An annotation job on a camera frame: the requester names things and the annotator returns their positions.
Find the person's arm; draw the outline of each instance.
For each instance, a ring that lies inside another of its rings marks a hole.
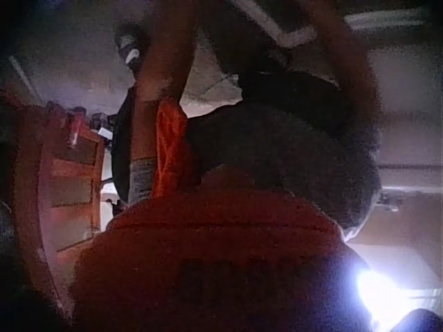
[[[197,2],[158,1],[158,22],[136,82],[131,161],[156,157],[159,104],[181,98],[194,57]]]
[[[376,120],[379,96],[366,50],[330,3],[331,0],[294,0],[317,32],[338,85],[353,101],[360,119]]]

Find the orange shirt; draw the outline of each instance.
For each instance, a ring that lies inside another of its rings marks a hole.
[[[75,318],[86,331],[362,331],[362,268],[304,200],[194,190],[143,201],[94,239],[76,268]]]

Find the shoe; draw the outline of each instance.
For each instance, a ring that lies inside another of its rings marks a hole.
[[[149,35],[137,24],[126,23],[118,27],[114,41],[118,55],[137,77],[151,44]]]

